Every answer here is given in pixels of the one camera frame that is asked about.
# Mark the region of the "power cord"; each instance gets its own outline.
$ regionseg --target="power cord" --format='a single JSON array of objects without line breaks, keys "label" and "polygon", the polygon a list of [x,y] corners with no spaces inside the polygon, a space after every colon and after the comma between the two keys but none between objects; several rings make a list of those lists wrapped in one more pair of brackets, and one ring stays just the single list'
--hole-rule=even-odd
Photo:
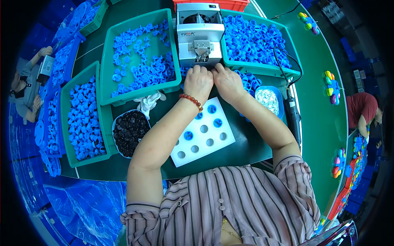
[{"label": "power cord", "polygon": [[[293,61],[297,64],[297,66],[299,67],[299,70],[301,71],[300,77],[299,77],[298,79],[296,79],[296,80],[290,82],[290,83],[288,84],[288,86],[287,86],[287,90],[286,90],[286,92],[287,92],[287,97],[290,98],[290,97],[291,97],[291,95],[290,95],[290,93],[289,93],[290,86],[291,86],[292,84],[294,84],[295,82],[299,81],[299,80],[302,78],[302,75],[303,75],[302,69],[301,69],[301,66],[299,65],[298,61],[297,61],[296,59],[294,59],[294,57],[292,57],[291,55],[289,55],[289,54],[288,54],[286,51],[284,51],[282,48],[280,48],[280,47],[278,47],[278,46],[275,46],[275,47],[273,48],[273,50],[274,50],[273,55],[275,56],[275,59],[276,59],[276,62],[278,63],[278,65],[279,65],[279,60],[278,60],[278,57],[276,56],[275,49],[279,49],[280,51],[286,53],[286,55],[287,55],[288,57],[290,57],[291,59],[293,59]],[[288,82],[289,79],[287,78],[286,74],[284,73],[284,71],[283,71],[283,69],[282,69],[282,66],[279,65],[279,68],[280,68],[280,70],[281,70],[281,72],[282,72],[282,74],[283,74],[284,79],[286,80],[286,82]]]},{"label": "power cord", "polygon": [[301,1],[295,6],[295,8],[294,8],[293,10],[291,10],[291,11],[289,11],[289,12],[286,12],[286,13],[283,13],[283,14],[280,14],[280,15],[276,15],[276,16],[272,17],[270,20],[272,20],[273,18],[279,19],[279,17],[280,17],[281,15],[285,15],[285,14],[288,14],[288,13],[293,12],[293,11],[298,7],[298,5],[300,5],[300,4],[302,3],[302,1],[303,1],[303,0],[301,0]]}]

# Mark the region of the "pink striped blouse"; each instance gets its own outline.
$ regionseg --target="pink striped blouse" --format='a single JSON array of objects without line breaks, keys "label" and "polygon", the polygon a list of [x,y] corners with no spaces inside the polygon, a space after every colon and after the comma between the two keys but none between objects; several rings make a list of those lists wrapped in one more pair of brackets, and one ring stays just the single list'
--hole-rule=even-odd
[{"label": "pink striped blouse", "polygon": [[299,156],[284,158],[274,174],[247,165],[185,177],[160,206],[128,202],[127,245],[220,246],[224,216],[244,244],[299,245],[320,220],[311,178]]}]

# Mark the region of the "red beaded bracelet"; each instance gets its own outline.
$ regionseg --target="red beaded bracelet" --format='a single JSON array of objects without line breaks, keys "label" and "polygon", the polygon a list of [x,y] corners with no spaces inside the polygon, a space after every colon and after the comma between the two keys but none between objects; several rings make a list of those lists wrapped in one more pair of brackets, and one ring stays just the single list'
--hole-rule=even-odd
[{"label": "red beaded bracelet", "polygon": [[201,103],[199,103],[196,99],[194,99],[194,97],[186,95],[186,94],[179,94],[179,98],[186,98],[189,99],[190,101],[192,101],[193,103],[195,103],[199,109],[199,113],[201,113],[201,111],[203,110],[203,108],[201,107]]}]

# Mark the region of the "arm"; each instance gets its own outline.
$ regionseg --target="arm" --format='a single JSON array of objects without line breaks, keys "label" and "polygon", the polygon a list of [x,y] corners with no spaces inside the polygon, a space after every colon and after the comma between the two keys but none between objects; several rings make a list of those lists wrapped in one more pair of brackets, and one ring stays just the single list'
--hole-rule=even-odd
[{"label": "arm", "polygon": [[[205,104],[213,86],[212,73],[196,65],[189,69],[184,92]],[[160,167],[169,157],[186,126],[198,114],[198,107],[181,98],[138,144],[127,173],[127,202],[160,206],[163,198]]]},{"label": "arm", "polygon": [[33,102],[33,108],[31,110],[26,105],[18,105],[17,111],[21,117],[27,119],[31,123],[34,123],[38,113],[38,109],[40,107],[41,107],[41,97],[40,95],[36,95]]},{"label": "arm", "polygon": [[364,118],[364,115],[360,116],[358,128],[359,128],[359,131],[360,131],[361,135],[363,135],[365,138],[369,137],[368,131],[367,131],[367,123],[366,123],[366,120]]},{"label": "arm", "polygon": [[272,148],[274,169],[282,158],[301,155],[298,144],[287,126],[244,90],[238,74],[224,68],[220,63],[212,73],[220,96],[248,118]]},{"label": "arm", "polygon": [[35,54],[35,56],[30,60],[30,64],[28,63],[28,65],[30,65],[29,70],[32,70],[33,67],[37,64],[38,60],[40,60],[41,56],[46,56],[46,55],[51,55],[52,54],[52,47],[48,46],[46,48],[41,48],[37,54]]}]

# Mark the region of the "woman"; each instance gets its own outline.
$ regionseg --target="woman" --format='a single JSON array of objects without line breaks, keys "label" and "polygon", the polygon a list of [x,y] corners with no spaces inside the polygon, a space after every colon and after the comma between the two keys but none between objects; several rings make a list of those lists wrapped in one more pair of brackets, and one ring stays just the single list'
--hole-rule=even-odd
[{"label": "woman", "polygon": [[41,98],[38,95],[40,84],[32,76],[32,69],[41,56],[51,55],[52,47],[41,48],[37,54],[24,66],[20,75],[16,70],[11,83],[9,102],[15,103],[18,114],[34,123],[38,118]]},{"label": "woman", "polygon": [[378,103],[376,97],[366,92],[359,92],[352,96],[347,96],[346,103],[348,107],[349,128],[358,127],[360,134],[365,137],[368,143],[369,135],[367,125],[370,125],[373,119],[375,119],[375,126],[377,123],[382,123],[382,106]]},{"label": "woman", "polygon": [[163,197],[161,165],[199,108],[181,98],[138,144],[127,174],[121,215],[128,245],[299,245],[319,224],[311,171],[290,130],[243,89],[239,75],[217,64],[196,65],[184,93],[201,105],[215,83],[220,96],[247,117],[272,148],[274,174],[246,166],[185,177]]}]

